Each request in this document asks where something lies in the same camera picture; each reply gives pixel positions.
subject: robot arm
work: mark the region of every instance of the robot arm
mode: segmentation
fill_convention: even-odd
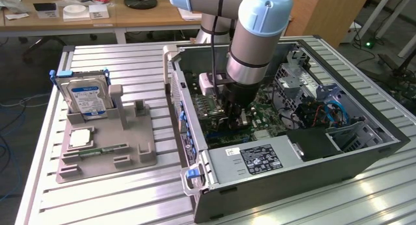
[[[170,0],[170,3],[188,11],[237,19],[226,64],[226,75],[234,83],[224,85],[222,102],[228,115],[238,116],[254,100],[288,24],[292,0]]]

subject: hard drive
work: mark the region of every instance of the hard drive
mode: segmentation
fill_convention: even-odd
[[[108,94],[108,70],[74,73],[61,71],[50,80],[64,95],[70,113],[81,113],[85,120],[105,118],[106,109],[113,108]]]

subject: aluminum workbench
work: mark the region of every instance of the aluminum workbench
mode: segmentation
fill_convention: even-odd
[[[412,141],[356,178],[204,225],[414,224],[416,118],[321,39],[308,36],[302,40]],[[53,88],[16,224],[192,224],[161,74],[161,48],[172,43],[80,46],[62,53],[58,70],[106,67],[112,84],[124,86],[122,102],[145,99],[152,109],[157,164],[57,184],[66,105]],[[326,73],[313,61],[310,64],[320,81],[330,83]]]

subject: desk leg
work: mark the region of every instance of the desk leg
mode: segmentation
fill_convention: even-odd
[[[402,58],[410,51],[410,49],[416,46],[416,35],[413,36],[412,40],[409,43],[405,45],[397,56]]]
[[[401,11],[402,11],[405,5],[408,5],[409,1],[410,1],[410,0],[402,0],[402,2],[401,2],[400,5],[397,6],[397,8],[396,8],[393,14],[390,15],[388,21],[385,22],[385,24],[382,25],[380,31],[377,32],[376,38],[381,38],[381,37],[382,37],[385,31],[388,30],[388,28],[389,28],[392,22],[393,22],[394,19],[397,18],[398,14],[401,13]]]
[[[114,34],[117,38],[117,44],[126,44],[125,42],[125,28],[114,29]]]
[[[364,36],[366,30],[368,30],[369,27],[370,27],[370,24],[372,24],[373,21],[376,20],[376,18],[377,18],[377,16],[378,16],[378,14],[380,14],[380,12],[381,12],[381,10],[382,10],[382,8],[384,8],[384,6],[385,6],[385,4],[386,4],[388,1],[389,1],[389,0],[381,0],[381,1],[380,1],[378,5],[377,5],[377,7],[376,7],[376,9],[374,9],[374,11],[372,12],[372,14],[370,14],[370,16],[369,16],[369,18],[368,18],[368,20],[366,20],[366,22],[365,22],[365,24],[364,24],[364,26],[362,26],[360,32],[358,32],[360,38],[362,38],[362,36]]]

